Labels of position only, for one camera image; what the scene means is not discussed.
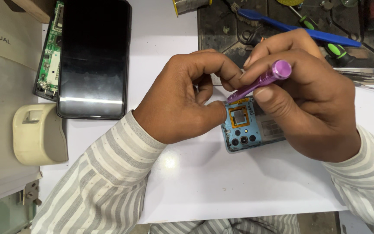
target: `blue toothbrush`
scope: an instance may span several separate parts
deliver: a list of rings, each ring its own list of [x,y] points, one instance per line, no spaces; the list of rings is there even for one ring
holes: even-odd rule
[[[262,20],[262,21],[267,22],[267,23],[277,27],[278,29],[280,29],[282,31],[286,31],[286,32],[297,29],[297,28],[301,28],[301,27],[297,27],[297,26],[283,24],[283,23],[278,22],[274,19],[271,19],[267,16],[264,16],[261,13],[259,13],[257,11],[254,11],[254,10],[238,9],[237,15],[245,18],[244,21],[250,20],[252,22],[252,21]],[[306,28],[304,28],[304,29],[308,32],[308,34],[313,39],[316,39],[316,40],[325,41],[325,42],[329,42],[329,43],[333,43],[333,44],[344,45],[344,46],[354,46],[354,47],[360,47],[361,46],[360,42],[357,42],[355,40],[352,40],[352,39],[349,39],[349,38],[346,38],[346,37],[334,35],[334,34],[327,33],[327,32],[321,32],[321,31],[316,31],[316,30],[311,30],[311,29],[306,29]]]

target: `black smartphone screen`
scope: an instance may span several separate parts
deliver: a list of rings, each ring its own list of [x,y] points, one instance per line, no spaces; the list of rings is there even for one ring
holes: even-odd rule
[[[65,2],[59,116],[109,120],[124,116],[131,12],[125,0]]]

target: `green screwdriver handle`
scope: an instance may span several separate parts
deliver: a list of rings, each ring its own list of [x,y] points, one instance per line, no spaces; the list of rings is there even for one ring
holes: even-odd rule
[[[318,25],[310,17],[304,15],[299,20],[300,25],[303,28],[318,30]],[[337,60],[338,64],[342,67],[346,66],[349,62],[353,61],[355,57],[347,54],[347,51],[341,45],[326,43],[324,46],[325,50],[330,56]]]
[[[307,17],[306,15],[304,15],[299,20],[299,23],[303,28],[318,30],[318,25],[311,18]]]

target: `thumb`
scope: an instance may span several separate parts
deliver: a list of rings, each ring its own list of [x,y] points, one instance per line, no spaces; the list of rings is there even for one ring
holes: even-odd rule
[[[222,101],[214,101],[206,106],[202,106],[199,114],[203,119],[201,127],[203,133],[206,133],[226,120],[226,108]]]
[[[304,124],[304,111],[298,107],[289,93],[276,84],[257,88],[253,91],[253,97],[285,133],[298,131],[299,126]]]

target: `striped shirt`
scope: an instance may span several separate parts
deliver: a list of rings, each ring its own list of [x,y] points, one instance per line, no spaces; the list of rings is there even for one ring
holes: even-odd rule
[[[359,153],[323,163],[353,214],[374,233],[374,136],[358,127]],[[126,234],[143,209],[147,173],[166,147],[129,112],[97,139],[57,183],[34,218],[33,234]],[[151,234],[298,234],[297,216],[152,224]]]

